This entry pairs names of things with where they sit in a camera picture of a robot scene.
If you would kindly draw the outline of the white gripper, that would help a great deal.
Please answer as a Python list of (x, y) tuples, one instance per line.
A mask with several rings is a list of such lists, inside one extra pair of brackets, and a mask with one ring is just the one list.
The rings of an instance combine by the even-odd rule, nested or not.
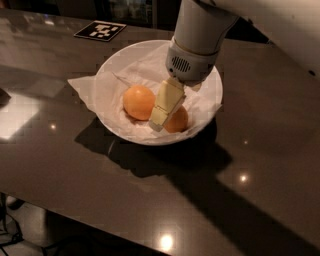
[(160, 132), (183, 104), (186, 98), (184, 85), (189, 86), (194, 92), (201, 89), (201, 82), (212, 72), (217, 56), (217, 52), (210, 55), (192, 53), (181, 48), (175, 38), (171, 39), (167, 51), (166, 69), (172, 78), (161, 83), (156, 95), (149, 120), (153, 130)]

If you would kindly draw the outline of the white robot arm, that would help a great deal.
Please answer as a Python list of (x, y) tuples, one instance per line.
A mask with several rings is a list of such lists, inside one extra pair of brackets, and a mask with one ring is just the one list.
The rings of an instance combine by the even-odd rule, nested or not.
[(243, 18), (311, 75), (320, 75), (320, 0), (182, 0), (150, 126), (163, 129), (194, 87), (213, 70), (222, 42)]

